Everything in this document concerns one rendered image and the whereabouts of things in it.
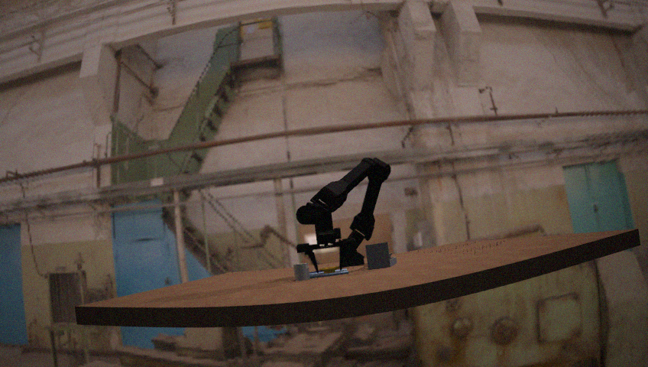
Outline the grey cylinder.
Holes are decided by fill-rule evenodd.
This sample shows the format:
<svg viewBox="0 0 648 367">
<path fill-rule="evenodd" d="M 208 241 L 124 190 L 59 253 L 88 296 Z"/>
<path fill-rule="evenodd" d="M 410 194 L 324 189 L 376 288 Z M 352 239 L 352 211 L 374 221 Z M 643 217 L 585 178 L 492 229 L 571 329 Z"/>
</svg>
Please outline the grey cylinder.
<svg viewBox="0 0 648 367">
<path fill-rule="evenodd" d="M 295 273 L 296 281 L 306 281 L 310 279 L 308 263 L 293 265 L 293 271 Z"/>
</svg>

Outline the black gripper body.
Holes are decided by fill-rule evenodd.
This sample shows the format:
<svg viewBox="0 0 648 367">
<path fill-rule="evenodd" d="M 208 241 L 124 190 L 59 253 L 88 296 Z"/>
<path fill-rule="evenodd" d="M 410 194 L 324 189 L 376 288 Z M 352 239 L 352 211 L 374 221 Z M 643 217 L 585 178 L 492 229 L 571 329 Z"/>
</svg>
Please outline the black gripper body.
<svg viewBox="0 0 648 367">
<path fill-rule="evenodd" d="M 322 227 L 322 228 L 320 228 L 320 227 Z M 327 229 L 332 229 L 332 227 L 333 227 L 332 223 L 316 225 L 315 226 L 316 235 L 317 235 L 318 229 L 327 230 Z M 354 238 L 350 238 L 350 239 L 343 239 L 342 242 L 336 242 L 335 244 L 332 244 L 332 245 L 325 244 L 324 246 L 319 246 L 319 242 L 318 242 L 317 245 L 309 245 L 309 243 L 301 244 L 301 245 L 298 244 L 296 246 L 296 248 L 297 248 L 297 253 L 301 253 L 301 252 L 310 253 L 310 252 L 313 252 L 313 249 L 331 248 L 331 247 L 338 247 L 338 246 L 340 246 L 341 249 L 348 248 L 350 246 L 356 246 L 356 242 L 355 242 Z"/>
</svg>

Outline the yellow plate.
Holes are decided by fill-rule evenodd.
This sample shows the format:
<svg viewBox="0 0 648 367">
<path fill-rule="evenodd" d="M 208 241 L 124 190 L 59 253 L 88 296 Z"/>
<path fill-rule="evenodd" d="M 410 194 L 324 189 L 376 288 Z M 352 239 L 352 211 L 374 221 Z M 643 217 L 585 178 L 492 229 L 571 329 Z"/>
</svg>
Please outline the yellow plate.
<svg viewBox="0 0 648 367">
<path fill-rule="evenodd" d="M 328 274 L 328 273 L 333 273 L 333 272 L 335 272 L 335 270 L 336 270 L 337 268 L 339 268 L 339 267 L 320 268 L 319 270 L 320 270 L 320 271 L 324 271 L 324 274 Z"/>
</svg>

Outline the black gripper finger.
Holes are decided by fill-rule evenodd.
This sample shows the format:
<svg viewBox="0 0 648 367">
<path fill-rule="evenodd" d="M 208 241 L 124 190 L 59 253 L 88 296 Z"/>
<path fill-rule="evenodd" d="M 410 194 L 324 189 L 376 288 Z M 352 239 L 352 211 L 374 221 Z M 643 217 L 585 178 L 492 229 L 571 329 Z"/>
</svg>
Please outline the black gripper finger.
<svg viewBox="0 0 648 367">
<path fill-rule="evenodd" d="M 340 256 L 339 256 L 339 268 L 340 268 L 340 271 L 342 270 L 342 263 L 343 263 L 343 258 L 345 256 L 346 250 L 349 250 L 349 248 L 340 249 Z"/>
<path fill-rule="evenodd" d="M 315 259 L 314 252 L 305 253 L 305 255 L 308 255 L 308 256 L 309 256 L 309 258 L 311 259 L 311 261 L 312 261 L 312 263 L 313 263 L 314 268 L 316 269 L 316 272 L 319 273 L 319 272 L 318 272 L 318 267 L 317 267 L 317 264 L 316 264 L 316 259 Z"/>
</svg>

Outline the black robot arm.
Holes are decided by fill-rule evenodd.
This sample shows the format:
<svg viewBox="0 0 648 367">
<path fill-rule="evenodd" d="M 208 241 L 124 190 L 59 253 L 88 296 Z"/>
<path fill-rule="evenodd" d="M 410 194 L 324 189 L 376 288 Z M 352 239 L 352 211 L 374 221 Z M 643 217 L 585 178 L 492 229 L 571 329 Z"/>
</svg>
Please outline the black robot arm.
<svg viewBox="0 0 648 367">
<path fill-rule="evenodd" d="M 305 206 L 296 212 L 296 220 L 303 225 L 321 225 L 332 223 L 332 212 L 335 212 L 347 200 L 348 193 L 368 177 L 368 188 L 361 212 L 355 216 L 350 228 L 356 246 L 350 246 L 355 251 L 363 239 L 369 240 L 374 231 L 374 208 L 380 192 L 381 184 L 390 174 L 390 165 L 377 158 L 363 158 L 361 163 L 346 174 L 341 180 L 333 181 L 324 186 Z M 320 200 L 322 201 L 320 201 Z M 323 203 L 324 202 L 324 203 Z M 358 232 L 356 231 L 358 230 Z M 360 233 L 359 233 L 360 232 Z M 365 235 L 365 236 L 363 236 Z M 320 245 L 335 244 L 341 239 L 341 229 L 318 229 L 317 243 Z"/>
</svg>

